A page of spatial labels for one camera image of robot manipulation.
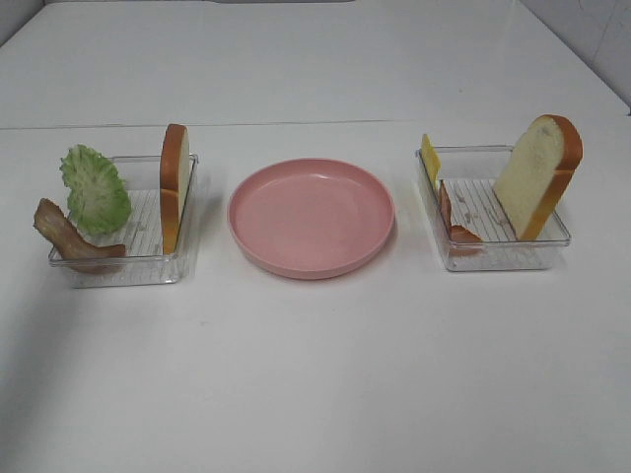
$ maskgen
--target yellow cheese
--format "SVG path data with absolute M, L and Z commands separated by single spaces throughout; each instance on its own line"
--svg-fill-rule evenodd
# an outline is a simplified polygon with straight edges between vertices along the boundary
M 441 170 L 441 159 L 438 157 L 438 153 L 436 153 L 427 134 L 423 135 L 421 142 L 421 158 L 427 170 L 427 175 L 430 177 L 430 182 L 434 183 L 434 190 L 438 191 L 438 173 Z

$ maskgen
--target transparent tray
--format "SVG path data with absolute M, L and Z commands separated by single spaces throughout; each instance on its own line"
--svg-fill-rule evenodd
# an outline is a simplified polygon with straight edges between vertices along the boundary
M 122 258 L 63 259 L 53 247 L 50 266 L 59 268 L 73 288 L 137 286 L 175 283 L 189 271 L 196 257 L 192 224 L 195 220 L 197 155 L 190 155 L 190 180 L 181 217 L 177 246 L 172 254 L 162 253 L 160 221 L 160 156 L 114 157 L 131 199 L 132 214 L 118 232 L 88 237 L 95 245 L 124 243 Z
M 515 231 L 493 191 L 493 183 L 508 162 L 511 146 L 436 147 L 442 162 L 439 180 L 452 202 L 452 224 L 477 234 L 482 242 L 459 242 L 449 236 L 439 198 L 417 151 L 422 172 L 420 189 L 439 252 L 450 271 L 547 269 L 570 234 L 554 212 L 536 240 L 517 240 Z

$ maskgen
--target white table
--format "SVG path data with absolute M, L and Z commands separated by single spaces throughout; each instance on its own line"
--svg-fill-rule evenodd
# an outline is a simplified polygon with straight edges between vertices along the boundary
M 629 111 L 516 0 L 50 4 L 0 49 L 0 109 L 0 128 Z
M 628 471 L 627 122 L 576 120 L 585 159 L 559 208 L 574 240 L 552 270 L 447 272 L 419 200 L 423 131 L 510 143 L 530 120 L 191 127 L 208 199 L 194 275 L 96 290 L 48 268 L 36 202 L 62 201 L 68 146 L 156 153 L 164 128 L 1 131 L 0 470 Z M 233 242 L 236 185 L 297 157 L 391 190 L 396 235 L 361 270 L 286 280 Z

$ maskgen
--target bread slice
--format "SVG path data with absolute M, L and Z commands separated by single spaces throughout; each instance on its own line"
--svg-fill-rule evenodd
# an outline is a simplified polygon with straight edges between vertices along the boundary
M 160 159 L 160 216 L 164 254 L 173 253 L 177 246 L 189 177 L 188 131 L 185 126 L 170 124 Z
M 567 118 L 541 115 L 518 140 L 493 190 L 517 239 L 536 239 L 583 157 Z

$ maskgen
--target cheese slice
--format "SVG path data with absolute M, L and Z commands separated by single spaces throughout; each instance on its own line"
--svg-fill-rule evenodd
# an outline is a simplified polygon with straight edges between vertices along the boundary
M 183 125 L 170 124 L 160 159 L 160 216 L 164 254 L 173 253 L 177 246 L 189 178 L 188 131 Z
M 421 141 L 421 158 L 423 159 L 423 164 L 427 170 L 427 175 L 429 175 L 430 182 L 434 183 L 434 190 L 438 191 L 438 173 L 441 170 L 441 159 L 438 157 L 434 146 L 432 146 L 432 142 L 427 133 L 423 135 L 423 140 Z

